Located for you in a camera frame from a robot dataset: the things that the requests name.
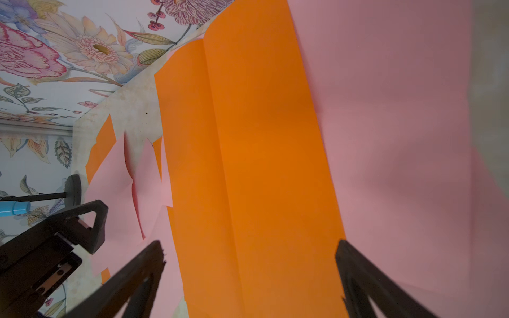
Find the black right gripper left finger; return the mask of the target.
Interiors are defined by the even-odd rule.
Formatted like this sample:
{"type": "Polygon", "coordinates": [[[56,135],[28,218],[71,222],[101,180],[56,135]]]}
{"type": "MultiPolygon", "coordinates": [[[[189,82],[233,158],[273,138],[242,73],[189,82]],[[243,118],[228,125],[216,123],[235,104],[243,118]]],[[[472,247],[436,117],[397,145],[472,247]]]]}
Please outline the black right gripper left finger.
{"type": "Polygon", "coordinates": [[[149,317],[166,262],[153,241],[66,317],[149,317]]]}

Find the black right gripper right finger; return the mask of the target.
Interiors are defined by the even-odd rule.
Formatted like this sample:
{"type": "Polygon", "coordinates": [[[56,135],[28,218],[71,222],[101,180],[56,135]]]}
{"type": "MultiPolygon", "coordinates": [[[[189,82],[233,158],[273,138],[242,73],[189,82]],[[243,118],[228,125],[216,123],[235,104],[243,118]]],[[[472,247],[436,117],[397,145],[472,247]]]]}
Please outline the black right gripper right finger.
{"type": "Polygon", "coordinates": [[[376,317],[371,302],[385,317],[435,317],[348,241],[339,241],[335,260],[350,317],[376,317]]]}

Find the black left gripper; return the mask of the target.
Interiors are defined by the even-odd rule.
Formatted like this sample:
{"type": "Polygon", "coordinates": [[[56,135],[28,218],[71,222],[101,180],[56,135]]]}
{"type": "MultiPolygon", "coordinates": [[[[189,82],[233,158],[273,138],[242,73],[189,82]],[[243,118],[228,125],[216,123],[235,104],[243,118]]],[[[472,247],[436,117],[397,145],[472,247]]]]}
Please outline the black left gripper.
{"type": "Polygon", "coordinates": [[[39,317],[49,295],[82,264],[68,241],[95,254],[106,239],[108,211],[101,200],[65,208],[47,219],[51,225],[40,223],[1,246],[1,317],[39,317]],[[80,218],[89,213],[93,225],[80,218]]]}

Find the large pink paper sheet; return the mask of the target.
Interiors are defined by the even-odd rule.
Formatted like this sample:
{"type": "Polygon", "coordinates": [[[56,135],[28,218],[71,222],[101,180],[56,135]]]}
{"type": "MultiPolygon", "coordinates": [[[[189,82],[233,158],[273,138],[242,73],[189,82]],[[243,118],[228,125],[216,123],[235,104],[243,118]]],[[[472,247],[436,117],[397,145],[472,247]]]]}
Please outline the large pink paper sheet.
{"type": "Polygon", "coordinates": [[[440,317],[507,317],[508,2],[289,5],[347,240],[440,317]]]}

